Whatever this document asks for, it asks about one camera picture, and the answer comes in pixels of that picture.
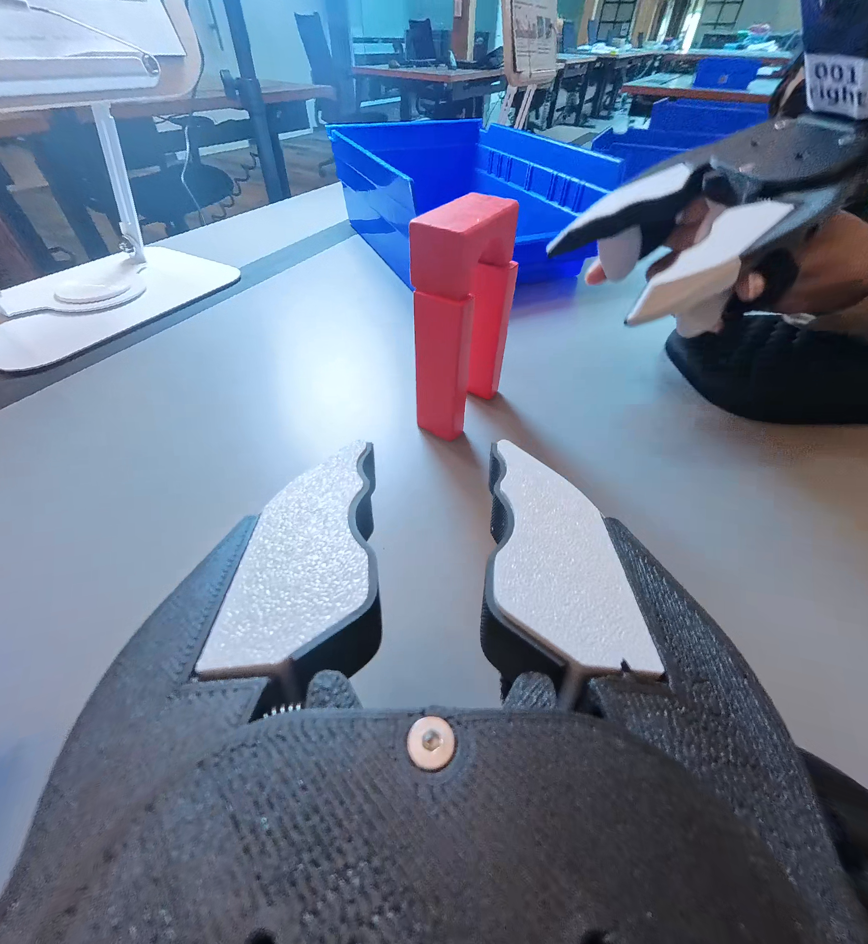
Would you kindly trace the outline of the black office chair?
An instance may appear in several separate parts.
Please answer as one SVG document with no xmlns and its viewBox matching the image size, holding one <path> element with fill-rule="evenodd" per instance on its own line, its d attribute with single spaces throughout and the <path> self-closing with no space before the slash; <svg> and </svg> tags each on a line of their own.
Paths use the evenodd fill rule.
<svg viewBox="0 0 868 944">
<path fill-rule="evenodd" d="M 126 170 L 140 222 L 163 225 L 168 234 L 187 229 L 187 216 L 224 201 L 234 192 L 232 178 L 204 163 L 214 122 L 199 115 L 173 115 L 162 131 L 153 116 L 117 119 Z"/>
<path fill-rule="evenodd" d="M 335 57 L 330 49 L 317 12 L 295 13 L 299 37 L 306 54 L 314 85 L 330 89 L 315 101 L 315 115 L 319 124 L 356 124 L 359 121 L 355 83 L 348 67 Z"/>
</svg>

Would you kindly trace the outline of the white document stand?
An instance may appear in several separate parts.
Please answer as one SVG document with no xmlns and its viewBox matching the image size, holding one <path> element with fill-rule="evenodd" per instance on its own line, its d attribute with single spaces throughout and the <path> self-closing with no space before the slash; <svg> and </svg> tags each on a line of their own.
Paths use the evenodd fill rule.
<svg viewBox="0 0 868 944">
<path fill-rule="evenodd" d="M 184 98 L 200 81 L 200 45 L 184 2 L 164 2 L 184 41 L 184 59 L 165 59 L 156 82 L 37 82 L 0 86 L 0 114 L 63 107 L 90 113 L 119 212 L 120 249 L 100 259 L 0 289 L 0 374 L 64 362 L 239 281 L 239 269 L 147 247 L 123 158 L 114 103 Z"/>
</svg>

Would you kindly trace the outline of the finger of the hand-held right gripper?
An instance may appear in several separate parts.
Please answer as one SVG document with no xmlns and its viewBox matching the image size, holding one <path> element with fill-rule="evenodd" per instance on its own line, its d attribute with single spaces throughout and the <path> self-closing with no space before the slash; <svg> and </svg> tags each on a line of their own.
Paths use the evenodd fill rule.
<svg viewBox="0 0 868 944">
<path fill-rule="evenodd" d="M 678 326 L 718 325 L 740 275 L 743 255 L 794 210 L 791 203 L 777 200 L 710 206 L 702 238 L 649 280 L 626 325 L 643 325 L 669 315 Z"/>
<path fill-rule="evenodd" d="M 640 260 L 675 225 L 701 189 L 705 162 L 672 162 L 603 196 L 546 245 L 548 258 L 594 242 L 601 260 Z"/>
</svg>

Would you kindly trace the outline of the red rectangular wooden block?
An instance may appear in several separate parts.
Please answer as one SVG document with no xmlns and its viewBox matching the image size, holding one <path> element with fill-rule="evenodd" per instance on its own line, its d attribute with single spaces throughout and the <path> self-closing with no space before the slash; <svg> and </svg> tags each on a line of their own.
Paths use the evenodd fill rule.
<svg viewBox="0 0 868 944">
<path fill-rule="evenodd" d="M 414 292 L 416 419 L 444 441 L 463 433 L 474 299 Z"/>
<path fill-rule="evenodd" d="M 475 267 L 467 390 L 481 399 L 498 393 L 518 270 L 515 261 Z"/>
</svg>

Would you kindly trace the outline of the printed instruction sheet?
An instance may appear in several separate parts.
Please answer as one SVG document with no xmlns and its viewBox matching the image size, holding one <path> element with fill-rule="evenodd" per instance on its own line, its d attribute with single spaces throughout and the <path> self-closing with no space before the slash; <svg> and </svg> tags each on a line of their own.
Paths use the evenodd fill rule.
<svg viewBox="0 0 868 944">
<path fill-rule="evenodd" d="M 154 83 L 186 56 L 164 2 L 0 2 L 0 86 Z"/>
</svg>

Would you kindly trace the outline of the poster on wooden easel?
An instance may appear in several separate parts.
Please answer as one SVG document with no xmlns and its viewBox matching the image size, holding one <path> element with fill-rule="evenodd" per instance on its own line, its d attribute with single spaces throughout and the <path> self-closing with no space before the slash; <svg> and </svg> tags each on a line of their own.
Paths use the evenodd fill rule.
<svg viewBox="0 0 868 944">
<path fill-rule="evenodd" d="M 558 75 L 558 3 L 501 1 L 506 91 L 496 122 L 524 130 L 536 93 Z"/>
</svg>

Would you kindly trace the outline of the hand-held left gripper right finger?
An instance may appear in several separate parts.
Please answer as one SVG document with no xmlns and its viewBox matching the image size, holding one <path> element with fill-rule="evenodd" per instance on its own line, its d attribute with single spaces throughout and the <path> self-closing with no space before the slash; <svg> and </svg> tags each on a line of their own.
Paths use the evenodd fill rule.
<svg viewBox="0 0 868 944">
<path fill-rule="evenodd" d="M 594 503 L 509 440 L 489 451 L 489 529 L 480 644 L 499 673 L 576 707 L 591 679 L 664 681 L 666 669 L 637 592 Z"/>
</svg>

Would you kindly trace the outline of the red wooden arch block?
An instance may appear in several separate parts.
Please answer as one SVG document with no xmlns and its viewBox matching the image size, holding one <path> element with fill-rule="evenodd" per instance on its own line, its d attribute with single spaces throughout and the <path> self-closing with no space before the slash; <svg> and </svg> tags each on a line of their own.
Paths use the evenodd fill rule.
<svg viewBox="0 0 868 944">
<path fill-rule="evenodd" d="M 478 266 L 506 270 L 519 211 L 516 200 L 469 193 L 415 217 L 408 228 L 413 289 L 463 301 L 474 291 Z"/>
</svg>

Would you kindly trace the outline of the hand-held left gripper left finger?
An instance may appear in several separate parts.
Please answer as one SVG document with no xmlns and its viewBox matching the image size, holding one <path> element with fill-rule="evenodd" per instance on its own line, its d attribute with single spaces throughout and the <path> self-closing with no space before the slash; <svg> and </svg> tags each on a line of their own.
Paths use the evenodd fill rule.
<svg viewBox="0 0 868 944">
<path fill-rule="evenodd" d="M 377 654 L 374 456 L 372 442 L 347 444 L 255 518 L 194 665 L 198 680 L 264 679 L 293 704 L 317 674 L 349 679 Z"/>
</svg>

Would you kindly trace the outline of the person's right hand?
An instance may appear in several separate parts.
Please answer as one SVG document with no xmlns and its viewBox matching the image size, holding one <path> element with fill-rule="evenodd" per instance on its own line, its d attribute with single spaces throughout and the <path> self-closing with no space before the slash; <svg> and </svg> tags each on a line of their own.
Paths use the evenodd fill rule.
<svg viewBox="0 0 868 944">
<path fill-rule="evenodd" d="M 786 312 L 821 316 L 868 299 L 868 223 L 850 212 L 829 218 L 804 244 Z"/>
</svg>

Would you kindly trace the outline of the black metal pole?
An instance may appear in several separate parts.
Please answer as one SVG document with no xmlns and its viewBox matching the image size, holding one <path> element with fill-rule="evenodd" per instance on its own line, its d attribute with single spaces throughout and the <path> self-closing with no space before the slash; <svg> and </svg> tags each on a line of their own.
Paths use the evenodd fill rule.
<svg viewBox="0 0 868 944">
<path fill-rule="evenodd" d="M 248 112 L 256 142 L 258 161 L 268 202 L 281 202 L 291 196 L 286 162 L 278 132 L 271 128 L 267 105 L 251 52 L 251 38 L 241 1 L 223 1 L 232 45 L 236 54 L 239 78 L 239 101 Z"/>
</svg>

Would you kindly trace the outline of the blue plastic bin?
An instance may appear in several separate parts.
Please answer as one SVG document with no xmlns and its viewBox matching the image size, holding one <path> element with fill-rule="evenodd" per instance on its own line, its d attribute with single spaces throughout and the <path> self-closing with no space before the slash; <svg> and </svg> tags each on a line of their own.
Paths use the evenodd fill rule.
<svg viewBox="0 0 868 944">
<path fill-rule="evenodd" d="M 546 245 L 627 175 L 619 158 L 479 119 L 337 124 L 328 135 L 352 228 L 409 288 L 411 220 L 469 193 L 518 202 L 518 285 L 577 278 L 595 247 L 549 259 Z"/>
<path fill-rule="evenodd" d="M 621 160 L 625 181 L 629 181 L 659 163 L 760 124 L 768 117 L 768 107 L 763 104 L 664 98 L 654 103 L 646 127 L 630 126 L 624 132 L 606 129 L 593 139 L 592 149 Z"/>
</svg>

